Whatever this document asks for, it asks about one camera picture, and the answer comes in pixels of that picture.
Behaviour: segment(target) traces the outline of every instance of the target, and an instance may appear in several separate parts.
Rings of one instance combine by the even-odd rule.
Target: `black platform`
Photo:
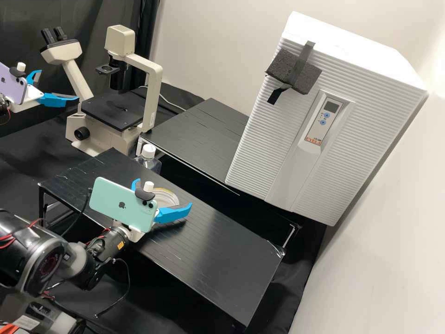
[[[138,125],[144,117],[145,99],[131,91],[106,93],[82,102],[82,111],[118,131]]]
[[[246,115],[211,98],[141,136],[223,184],[247,120]]]
[[[282,248],[114,149],[39,183],[40,207],[43,194],[48,193],[80,211],[88,187],[98,176],[126,187],[141,177],[174,191],[181,203],[192,202],[185,225],[150,232],[136,246],[241,324],[249,324],[284,256]],[[88,206],[84,214],[104,227],[111,225],[110,218]]]

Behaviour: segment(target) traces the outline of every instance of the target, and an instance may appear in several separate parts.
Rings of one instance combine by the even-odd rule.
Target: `water bottle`
[[[142,153],[134,160],[147,169],[154,171],[156,174],[161,172],[162,162],[154,157],[156,147],[152,144],[145,144],[142,147]]]

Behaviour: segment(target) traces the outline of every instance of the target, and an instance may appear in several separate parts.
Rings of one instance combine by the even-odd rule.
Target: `black backdrop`
[[[26,64],[26,72],[43,70],[39,89],[43,92],[73,94],[61,66],[47,64],[40,55],[45,45],[40,30],[61,26],[69,38],[76,38],[82,55],[76,60],[93,94],[108,89],[108,78],[99,76],[95,67],[108,61],[104,49],[108,26],[122,24],[136,32],[136,53],[148,58],[159,0],[0,0],[0,62],[15,66]],[[145,74],[132,69],[130,86],[143,84]],[[45,121],[63,108],[37,106],[13,114],[0,126],[0,137]]]

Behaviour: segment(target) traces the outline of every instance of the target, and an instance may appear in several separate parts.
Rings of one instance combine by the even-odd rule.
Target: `mint green iphone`
[[[89,200],[91,209],[103,213],[141,232],[149,232],[153,225],[158,203],[143,201],[134,191],[103,177],[94,181]]]

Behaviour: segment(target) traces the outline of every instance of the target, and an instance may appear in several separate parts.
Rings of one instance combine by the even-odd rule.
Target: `incubator control panel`
[[[321,108],[316,112],[317,115],[305,136],[305,140],[320,146],[342,107],[343,102],[327,97]]]

